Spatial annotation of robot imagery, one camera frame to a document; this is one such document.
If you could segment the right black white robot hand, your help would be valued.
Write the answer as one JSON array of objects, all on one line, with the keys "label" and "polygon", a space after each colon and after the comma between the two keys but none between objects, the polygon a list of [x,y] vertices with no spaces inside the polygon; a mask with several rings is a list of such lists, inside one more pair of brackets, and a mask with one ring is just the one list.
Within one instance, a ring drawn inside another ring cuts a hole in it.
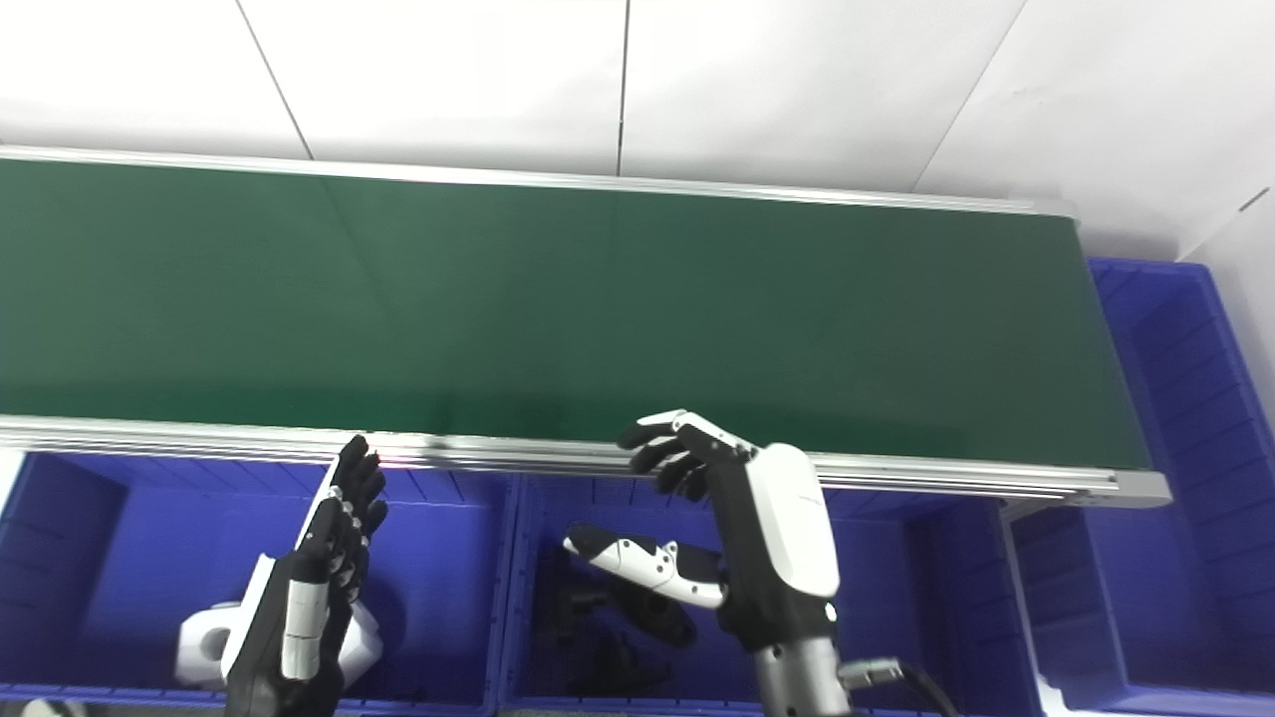
[{"label": "right black white robot hand", "polygon": [[706,500],[719,550],[575,523],[562,545],[589,566],[666,600],[713,609],[748,653],[835,653],[841,586],[816,467],[784,443],[765,447],[692,411],[638,418],[618,439],[630,468],[660,494]]}]

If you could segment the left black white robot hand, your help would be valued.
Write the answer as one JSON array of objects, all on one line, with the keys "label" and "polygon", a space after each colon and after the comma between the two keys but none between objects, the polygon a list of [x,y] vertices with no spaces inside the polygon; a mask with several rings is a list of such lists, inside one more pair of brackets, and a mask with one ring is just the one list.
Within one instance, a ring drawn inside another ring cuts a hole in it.
[{"label": "left black white robot hand", "polygon": [[385,522],[385,476],[356,434],[329,464],[293,549],[251,600],[226,676],[227,716],[333,716],[346,693],[339,652]]}]

